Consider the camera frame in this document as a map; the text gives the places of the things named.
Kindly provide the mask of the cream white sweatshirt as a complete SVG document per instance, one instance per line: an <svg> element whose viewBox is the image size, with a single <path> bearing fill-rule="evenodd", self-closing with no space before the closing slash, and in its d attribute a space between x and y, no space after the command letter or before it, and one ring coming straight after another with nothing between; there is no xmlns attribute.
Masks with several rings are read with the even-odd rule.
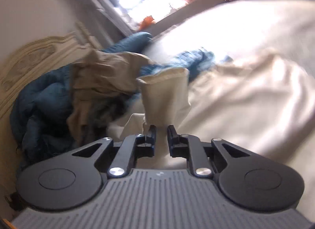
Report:
<svg viewBox="0 0 315 229"><path fill-rule="evenodd" d="M215 65L191 84L178 133L222 138L303 177L298 210L314 220L314 0L238 0L165 32L145 54L169 63L205 49Z"/></svg>

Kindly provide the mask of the dark blue puffer jacket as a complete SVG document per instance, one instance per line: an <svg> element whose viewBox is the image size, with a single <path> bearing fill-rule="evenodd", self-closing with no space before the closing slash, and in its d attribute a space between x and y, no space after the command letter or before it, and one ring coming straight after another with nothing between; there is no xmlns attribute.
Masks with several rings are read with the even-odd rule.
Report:
<svg viewBox="0 0 315 229"><path fill-rule="evenodd" d="M143 50L151 40L150 33L138 32L105 50L91 50L143 54ZM10 125L17 146L22 151L24 168L83 146L72 137L67 124L67 119L73 111L70 93L70 67L73 63L33 80L21 90L14 102ZM125 102L125 113L136 93ZM107 135L107 128L101 138Z"/></svg>

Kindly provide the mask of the tan beige trousers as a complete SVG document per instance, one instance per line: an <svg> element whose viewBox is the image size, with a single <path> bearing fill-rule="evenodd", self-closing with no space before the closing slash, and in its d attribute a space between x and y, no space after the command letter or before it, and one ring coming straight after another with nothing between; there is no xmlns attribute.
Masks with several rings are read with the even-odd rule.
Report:
<svg viewBox="0 0 315 229"><path fill-rule="evenodd" d="M71 65L73 111L67 124L78 144L100 138L110 122L125 113L125 102L138 89L140 70L154 64L140 53L91 50Z"/></svg>

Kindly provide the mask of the cream carved wooden headboard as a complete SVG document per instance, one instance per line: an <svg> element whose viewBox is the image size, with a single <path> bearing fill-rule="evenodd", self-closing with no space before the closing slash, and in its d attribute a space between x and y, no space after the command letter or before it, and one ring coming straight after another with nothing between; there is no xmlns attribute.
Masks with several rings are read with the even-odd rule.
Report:
<svg viewBox="0 0 315 229"><path fill-rule="evenodd" d="M75 26L77 30L65 36L48 36L28 43L1 63L1 117L29 82L74 62L93 48L103 48L81 22Z"/></svg>

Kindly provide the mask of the light blue shirt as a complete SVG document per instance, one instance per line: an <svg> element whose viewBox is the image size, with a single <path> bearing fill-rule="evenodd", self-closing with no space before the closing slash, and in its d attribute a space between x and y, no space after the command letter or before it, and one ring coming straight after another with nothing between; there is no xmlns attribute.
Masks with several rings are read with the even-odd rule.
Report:
<svg viewBox="0 0 315 229"><path fill-rule="evenodd" d="M154 75L164 69L184 68L189 71L188 82L194 81L202 72L212 69L216 65L232 62L230 56L217 56L205 49L185 51L173 57L172 61L165 64L150 64L141 67L139 77Z"/></svg>

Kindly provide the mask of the orange object on windowsill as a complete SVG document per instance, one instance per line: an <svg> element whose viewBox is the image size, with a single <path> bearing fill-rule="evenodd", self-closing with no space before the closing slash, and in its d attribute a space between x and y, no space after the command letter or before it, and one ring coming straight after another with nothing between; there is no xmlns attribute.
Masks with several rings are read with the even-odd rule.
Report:
<svg viewBox="0 0 315 229"><path fill-rule="evenodd" d="M138 30L142 31L146 28L148 28L151 25L155 24L155 19L152 16L147 16L143 19L143 21L140 23Z"/></svg>

